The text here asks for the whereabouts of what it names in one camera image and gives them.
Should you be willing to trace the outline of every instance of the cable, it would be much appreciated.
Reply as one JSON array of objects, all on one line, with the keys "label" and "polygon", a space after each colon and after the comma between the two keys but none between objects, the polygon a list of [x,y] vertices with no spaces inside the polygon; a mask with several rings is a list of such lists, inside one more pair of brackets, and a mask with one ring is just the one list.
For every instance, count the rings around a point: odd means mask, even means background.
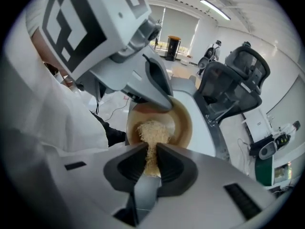
[{"label": "cable", "polygon": [[129,100],[129,99],[130,99],[130,98],[128,98],[128,99],[127,99],[126,104],[125,104],[123,107],[121,107],[121,108],[117,108],[117,109],[113,110],[113,112],[112,112],[112,114],[111,114],[110,118],[108,118],[107,120],[105,120],[105,122],[111,119],[111,117],[112,117],[113,113],[114,113],[116,110],[125,108],[125,107],[127,106],[127,103],[128,103],[128,100]]},{"label": "cable", "polygon": [[273,192],[272,194],[275,194],[275,193],[280,193],[280,192],[287,192],[287,191],[289,191],[289,190],[291,190],[291,189],[293,189],[294,187],[293,186],[286,186],[286,187],[283,187],[282,189],[280,189],[280,190],[277,190],[277,191],[275,191],[275,192]]},{"label": "cable", "polygon": [[244,160],[244,166],[245,166],[245,159],[244,159],[244,153],[243,153],[243,150],[242,150],[242,148],[240,147],[240,145],[239,145],[239,140],[241,140],[242,141],[242,143],[243,144],[246,144],[246,145],[248,145],[247,143],[245,143],[241,138],[238,138],[237,139],[237,145],[239,146],[239,149],[240,149],[240,151],[242,152],[242,154],[243,154],[243,160]]},{"label": "cable", "polygon": [[[111,99],[113,99],[113,96],[112,96],[110,99],[108,99],[106,102],[102,103],[101,106],[102,106],[103,104],[109,102]],[[96,114],[96,115],[100,112],[100,104],[99,104],[97,101],[96,101],[96,109],[93,110],[93,111],[91,111],[91,112],[94,113],[94,114]]]}]

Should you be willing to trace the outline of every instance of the white wall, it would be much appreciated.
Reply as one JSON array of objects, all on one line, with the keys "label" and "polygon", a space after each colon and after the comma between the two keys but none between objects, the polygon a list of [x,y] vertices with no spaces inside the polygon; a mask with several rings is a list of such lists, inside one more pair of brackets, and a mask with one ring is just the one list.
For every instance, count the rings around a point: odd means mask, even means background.
[{"label": "white wall", "polygon": [[298,77],[285,97],[282,98],[282,100],[270,112],[268,112],[269,115],[274,117],[272,121],[272,127],[274,129],[287,123],[293,123],[296,120],[301,123],[301,128],[295,135],[295,140],[290,142],[285,148],[276,152],[274,155],[275,160],[283,158],[288,153],[305,143],[305,135],[303,135],[303,133],[305,133],[305,129],[303,129],[303,125],[305,124],[304,110],[305,82],[302,78]]},{"label": "white wall", "polygon": [[288,162],[293,161],[294,159],[300,157],[301,155],[305,154],[305,143],[297,147],[296,149],[292,150],[288,154],[284,155],[279,159],[274,160],[274,167],[279,167],[287,164]]},{"label": "white wall", "polygon": [[224,62],[230,51],[241,46],[244,41],[249,41],[252,48],[267,61],[271,74],[265,80],[261,94],[263,101],[261,108],[265,113],[270,111],[283,98],[299,74],[304,76],[296,63],[289,57],[275,46],[257,37],[229,28],[218,27],[215,39],[222,42],[220,62]]},{"label": "white wall", "polygon": [[198,63],[204,56],[204,53],[209,44],[215,42],[217,33],[216,22],[207,19],[200,19],[194,40],[189,54],[192,56],[191,62]]},{"label": "white wall", "polygon": [[291,161],[292,178],[302,175],[305,166],[305,154]]},{"label": "white wall", "polygon": [[190,48],[198,18],[187,13],[165,8],[160,41],[167,42],[168,36],[180,37],[181,46]]}]

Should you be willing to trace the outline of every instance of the black vent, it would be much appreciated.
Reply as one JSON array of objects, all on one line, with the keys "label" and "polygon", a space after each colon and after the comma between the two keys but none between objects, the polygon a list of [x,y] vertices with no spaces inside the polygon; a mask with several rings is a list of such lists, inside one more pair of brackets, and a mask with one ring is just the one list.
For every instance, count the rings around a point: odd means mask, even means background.
[{"label": "black vent", "polygon": [[262,211],[237,183],[224,186],[224,189],[246,220],[253,218]]},{"label": "black vent", "polygon": [[128,180],[136,184],[140,176],[142,175],[143,169],[146,164],[145,156],[146,149],[143,149],[135,153],[134,155],[124,159],[118,164],[119,172]]},{"label": "black vent", "polygon": [[162,186],[158,189],[158,197],[181,195],[197,179],[196,164],[161,143],[157,144],[157,161],[162,181]]},{"label": "black vent", "polygon": [[80,162],[65,165],[65,168],[66,168],[66,170],[74,170],[74,169],[80,168],[82,166],[86,166],[86,163],[80,161]]}]

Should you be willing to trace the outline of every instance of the white lab coat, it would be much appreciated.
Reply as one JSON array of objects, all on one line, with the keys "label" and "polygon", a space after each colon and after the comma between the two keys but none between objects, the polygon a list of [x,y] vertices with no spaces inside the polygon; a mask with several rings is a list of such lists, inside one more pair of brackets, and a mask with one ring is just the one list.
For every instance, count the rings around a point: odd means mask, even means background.
[{"label": "white lab coat", "polygon": [[280,134],[290,135],[289,143],[293,142],[295,139],[296,128],[292,124],[282,125],[278,130],[272,132],[273,138],[279,137]]},{"label": "white lab coat", "polygon": [[43,64],[22,12],[11,30],[0,74],[1,128],[18,129],[65,152],[107,149],[105,130],[81,99]]},{"label": "white lab coat", "polygon": [[219,45],[217,45],[216,43],[210,44],[210,45],[207,47],[207,49],[206,49],[205,51],[207,51],[209,48],[212,48],[212,47],[217,48],[217,49],[215,50],[215,57],[216,57],[216,60],[219,60],[219,56],[220,56],[220,47],[219,47]]}]

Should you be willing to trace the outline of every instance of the black panel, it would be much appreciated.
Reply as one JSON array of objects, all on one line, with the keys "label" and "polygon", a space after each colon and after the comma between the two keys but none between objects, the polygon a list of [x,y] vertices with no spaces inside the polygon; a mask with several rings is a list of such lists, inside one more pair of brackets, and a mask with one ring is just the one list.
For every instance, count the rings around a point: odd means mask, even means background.
[{"label": "black panel", "polygon": [[74,169],[77,169],[77,168],[80,168],[80,167],[83,167],[83,166],[86,166],[86,163],[82,162],[82,161],[65,165],[67,170],[74,170]]},{"label": "black panel", "polygon": [[197,165],[191,159],[162,143],[157,144],[157,161],[162,181],[158,197],[179,196],[189,189],[198,177]]},{"label": "black panel", "polygon": [[143,54],[143,57],[147,60],[145,63],[145,71],[148,80],[159,92],[163,93],[164,97],[169,98],[168,95],[172,95],[172,93],[166,79],[166,73],[155,59],[147,58],[145,54]]},{"label": "black panel", "polygon": [[[78,44],[78,46],[73,50],[70,43],[68,42],[68,37],[71,33],[71,28],[68,25],[63,13],[59,10],[56,20],[61,27],[60,34],[56,42],[53,41],[47,30],[47,24],[50,18],[50,13],[53,5],[57,1],[59,5],[62,5],[64,0],[49,0],[46,11],[43,17],[42,30],[44,31],[46,37],[48,38],[53,49],[56,51],[60,59],[64,62],[67,68],[73,72],[77,66],[100,44],[107,40],[105,34],[103,33],[99,23],[97,22],[89,3],[87,0],[70,0],[81,23],[87,31],[87,34]],[[67,61],[62,55],[62,50],[65,49],[70,55]]]},{"label": "black panel", "polygon": [[224,186],[224,189],[246,220],[253,218],[262,211],[238,184]]}]

